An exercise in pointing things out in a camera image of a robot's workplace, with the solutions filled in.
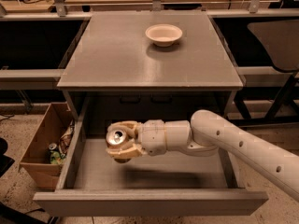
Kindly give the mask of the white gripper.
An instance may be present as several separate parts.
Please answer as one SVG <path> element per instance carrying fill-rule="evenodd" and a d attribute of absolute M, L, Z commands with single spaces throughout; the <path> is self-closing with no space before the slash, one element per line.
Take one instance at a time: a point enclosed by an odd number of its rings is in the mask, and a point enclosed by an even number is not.
<path fill-rule="evenodd" d="M 166 152 L 164 122 L 160 119 L 148 120 L 140 127 L 140 123 L 133 120 L 112 123 L 107 130 L 124 130 L 131 138 L 137 138 L 136 144 L 133 139 L 121 144 L 120 147 L 106 149 L 107 154 L 118 160 L 126 160 L 143 156 L 163 155 Z"/>

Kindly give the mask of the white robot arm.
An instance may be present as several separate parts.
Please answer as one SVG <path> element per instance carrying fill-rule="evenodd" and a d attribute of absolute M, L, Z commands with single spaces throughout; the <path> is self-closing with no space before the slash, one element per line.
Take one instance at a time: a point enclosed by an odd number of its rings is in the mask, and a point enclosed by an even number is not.
<path fill-rule="evenodd" d="M 116 161 L 177 151 L 210 156 L 222 148 L 299 201 L 299 157 L 236 127 L 223 117 L 198 110 L 190 120 L 126 120 L 111 124 L 107 154 Z"/>

